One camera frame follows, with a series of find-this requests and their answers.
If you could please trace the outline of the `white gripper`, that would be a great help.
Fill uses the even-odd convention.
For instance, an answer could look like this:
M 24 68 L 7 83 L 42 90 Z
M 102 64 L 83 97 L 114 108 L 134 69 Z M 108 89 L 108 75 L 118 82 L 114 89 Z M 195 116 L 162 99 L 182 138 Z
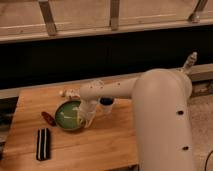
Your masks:
M 93 117 L 96 113 L 96 106 L 98 102 L 96 100 L 86 101 L 82 100 L 79 106 L 79 115 L 77 117 L 78 125 L 84 125 L 84 119 L 86 119 L 85 128 L 89 128 L 93 122 Z

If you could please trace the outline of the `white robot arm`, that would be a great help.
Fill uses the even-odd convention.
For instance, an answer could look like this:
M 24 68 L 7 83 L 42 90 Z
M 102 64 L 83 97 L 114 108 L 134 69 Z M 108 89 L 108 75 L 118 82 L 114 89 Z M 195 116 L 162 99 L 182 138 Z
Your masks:
M 111 84 L 80 87 L 79 115 L 93 120 L 100 98 L 130 98 L 140 171 L 195 171 L 187 101 L 192 82 L 179 70 L 152 69 Z

